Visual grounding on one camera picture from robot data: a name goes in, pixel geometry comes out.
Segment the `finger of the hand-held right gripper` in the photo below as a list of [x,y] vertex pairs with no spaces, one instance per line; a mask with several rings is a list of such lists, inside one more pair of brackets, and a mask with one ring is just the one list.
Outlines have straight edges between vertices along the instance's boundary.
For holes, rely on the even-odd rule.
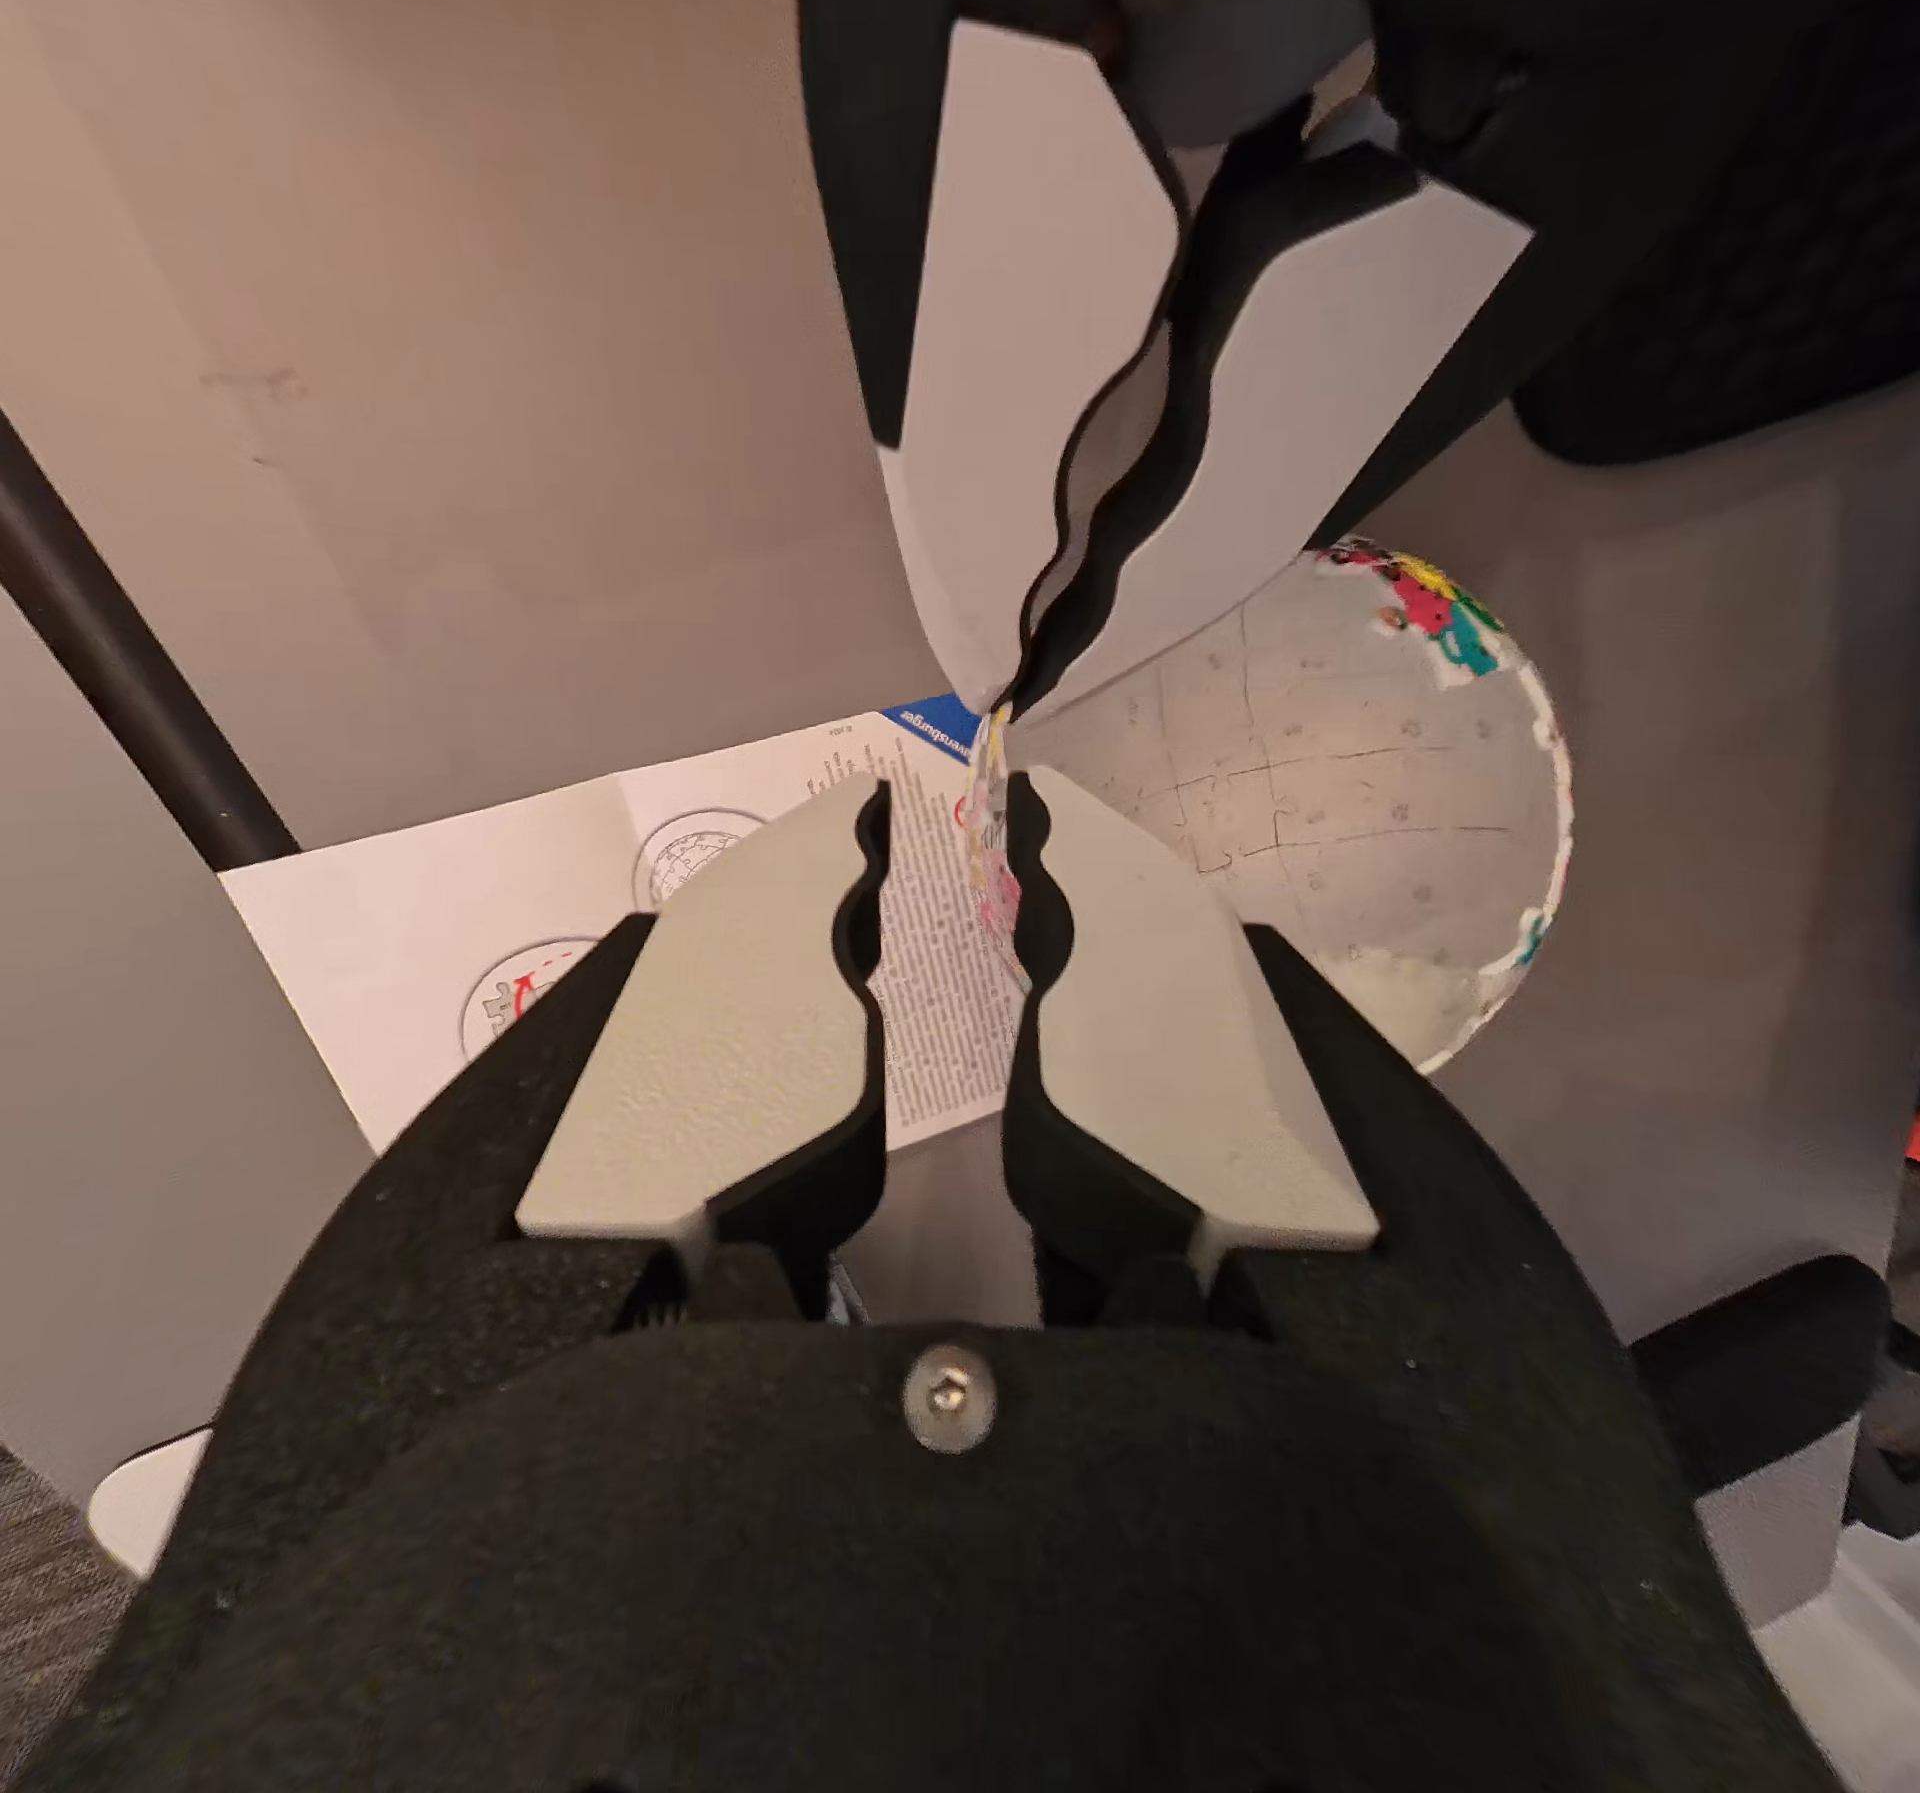
[[1188,202],[1088,49],[962,17],[946,72],[899,433],[876,456],[925,642],[984,715],[1061,550],[1076,445],[1161,318]]
[[1282,156],[1234,141],[1166,309],[1163,407],[1097,501],[1008,705],[1040,717],[1151,661],[1288,566],[1532,240],[1421,173],[1375,98]]

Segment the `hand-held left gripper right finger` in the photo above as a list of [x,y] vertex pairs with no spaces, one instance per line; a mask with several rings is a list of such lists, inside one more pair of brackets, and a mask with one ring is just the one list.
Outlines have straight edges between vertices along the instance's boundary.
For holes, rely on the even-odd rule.
[[1092,1280],[1154,1258],[1361,1253],[1355,1178],[1234,907],[1065,775],[1013,773],[1005,860],[1025,979],[1005,1191]]

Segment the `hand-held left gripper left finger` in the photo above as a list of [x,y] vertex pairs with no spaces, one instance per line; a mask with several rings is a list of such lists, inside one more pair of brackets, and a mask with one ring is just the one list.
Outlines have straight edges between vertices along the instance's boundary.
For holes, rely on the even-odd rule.
[[892,786],[851,775],[730,847],[651,920],[515,1204],[517,1235],[634,1238],[702,1273],[824,1273],[885,1184]]

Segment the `colourful puzzle ball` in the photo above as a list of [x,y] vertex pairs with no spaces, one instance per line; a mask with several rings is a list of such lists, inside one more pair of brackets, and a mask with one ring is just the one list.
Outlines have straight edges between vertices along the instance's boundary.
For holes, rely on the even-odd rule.
[[1521,986],[1566,893],[1543,676],[1459,580],[1361,535],[1002,746],[1286,937],[1424,1074]]

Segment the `colourful puzzle piece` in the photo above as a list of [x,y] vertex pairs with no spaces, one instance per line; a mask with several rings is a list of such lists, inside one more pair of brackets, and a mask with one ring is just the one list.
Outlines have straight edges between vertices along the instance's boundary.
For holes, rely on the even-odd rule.
[[1008,857],[1010,762],[1005,730],[1011,706],[999,702],[975,722],[965,789],[955,803],[974,910],[995,959],[1023,994],[1031,983],[1015,948],[1019,883]]

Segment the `folded paper instruction sheet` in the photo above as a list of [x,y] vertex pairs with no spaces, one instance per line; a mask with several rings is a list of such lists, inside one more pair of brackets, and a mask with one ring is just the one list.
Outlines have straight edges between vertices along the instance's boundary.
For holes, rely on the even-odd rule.
[[1002,1104],[1021,992],[982,918],[952,694],[232,869],[222,886],[374,1155],[615,922],[858,773],[890,786],[871,990],[892,1152]]

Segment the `black table strip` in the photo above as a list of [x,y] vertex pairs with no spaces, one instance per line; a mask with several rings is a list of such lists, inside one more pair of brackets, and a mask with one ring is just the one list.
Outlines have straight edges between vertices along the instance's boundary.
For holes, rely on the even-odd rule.
[[9,420],[2,423],[2,585],[212,870],[300,853]]

